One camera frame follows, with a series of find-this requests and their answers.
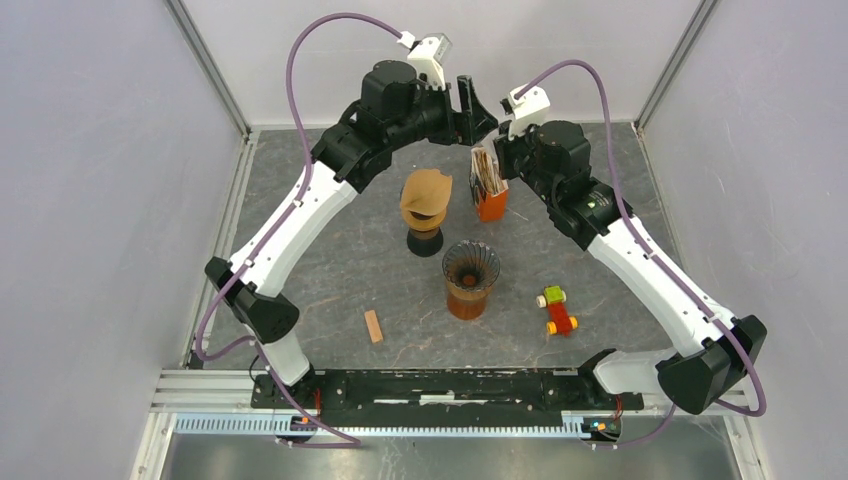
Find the brown paper coffee filter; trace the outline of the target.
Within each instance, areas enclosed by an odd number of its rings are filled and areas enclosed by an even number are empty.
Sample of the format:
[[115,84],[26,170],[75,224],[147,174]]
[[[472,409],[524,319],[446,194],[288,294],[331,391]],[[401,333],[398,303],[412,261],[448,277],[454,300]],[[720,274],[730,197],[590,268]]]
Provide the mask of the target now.
[[438,169],[415,170],[404,184],[400,209],[427,217],[441,214],[449,204],[452,185],[453,177]]

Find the light wooden ring holder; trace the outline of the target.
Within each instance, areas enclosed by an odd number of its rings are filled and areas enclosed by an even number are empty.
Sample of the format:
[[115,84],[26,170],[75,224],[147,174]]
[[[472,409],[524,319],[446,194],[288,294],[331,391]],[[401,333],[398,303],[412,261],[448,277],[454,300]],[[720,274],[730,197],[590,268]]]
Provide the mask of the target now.
[[446,217],[446,211],[429,216],[402,210],[401,216],[409,228],[409,234],[414,239],[429,240],[440,233],[441,225]]

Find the orange glass carafe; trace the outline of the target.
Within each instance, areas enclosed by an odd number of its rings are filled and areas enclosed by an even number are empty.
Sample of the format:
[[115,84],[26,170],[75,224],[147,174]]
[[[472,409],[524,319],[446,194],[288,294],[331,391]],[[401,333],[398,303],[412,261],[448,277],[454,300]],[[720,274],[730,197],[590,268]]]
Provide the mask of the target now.
[[485,311],[487,299],[487,295],[468,299],[449,292],[447,294],[446,305],[454,317],[460,320],[474,320],[479,318]]

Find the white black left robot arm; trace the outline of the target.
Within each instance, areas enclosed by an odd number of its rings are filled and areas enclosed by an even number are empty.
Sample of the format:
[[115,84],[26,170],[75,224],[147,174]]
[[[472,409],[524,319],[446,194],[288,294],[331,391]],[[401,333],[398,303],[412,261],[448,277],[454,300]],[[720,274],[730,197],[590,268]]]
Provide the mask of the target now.
[[286,280],[329,221],[391,166],[394,152],[422,140],[471,146],[497,128],[470,76],[458,76],[454,86],[457,109],[449,87],[426,85],[410,64],[375,64],[359,98],[306,150],[300,177],[262,228],[230,258],[207,263],[213,303],[245,326],[245,341],[258,347],[288,406],[306,405],[314,381],[295,332],[300,311],[282,293]]

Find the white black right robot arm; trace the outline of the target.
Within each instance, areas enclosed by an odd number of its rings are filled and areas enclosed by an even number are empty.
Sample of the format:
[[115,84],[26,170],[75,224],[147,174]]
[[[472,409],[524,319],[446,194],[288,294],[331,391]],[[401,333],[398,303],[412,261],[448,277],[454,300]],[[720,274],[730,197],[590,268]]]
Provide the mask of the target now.
[[751,368],[767,337],[754,315],[723,307],[666,255],[631,207],[591,175],[591,146],[568,121],[532,124],[511,136],[511,121],[494,138],[501,174],[521,179],[543,201],[555,228],[609,268],[662,326],[672,346],[645,352],[604,351],[587,362],[577,382],[580,400],[602,408],[617,394],[663,394],[697,415],[713,404],[756,416],[723,400],[754,376]]

